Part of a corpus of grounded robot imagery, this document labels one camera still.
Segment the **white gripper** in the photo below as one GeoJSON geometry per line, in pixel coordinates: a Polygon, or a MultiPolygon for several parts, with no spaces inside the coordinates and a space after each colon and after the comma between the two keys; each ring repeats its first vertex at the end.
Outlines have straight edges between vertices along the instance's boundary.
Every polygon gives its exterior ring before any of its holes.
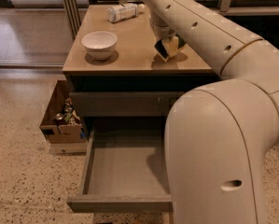
{"type": "Polygon", "coordinates": [[[153,11],[150,12],[149,23],[156,40],[163,40],[162,45],[167,57],[174,57],[178,52],[178,37],[175,36],[175,31],[153,11]]]}

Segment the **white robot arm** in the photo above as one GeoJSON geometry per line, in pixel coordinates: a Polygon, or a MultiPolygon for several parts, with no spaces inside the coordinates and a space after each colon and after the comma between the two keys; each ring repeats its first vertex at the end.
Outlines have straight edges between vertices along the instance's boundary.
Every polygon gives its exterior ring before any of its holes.
{"type": "Polygon", "coordinates": [[[171,108],[164,147],[175,224],[268,224],[262,169],[279,143],[279,49],[193,0],[142,0],[219,76],[171,108]]]}

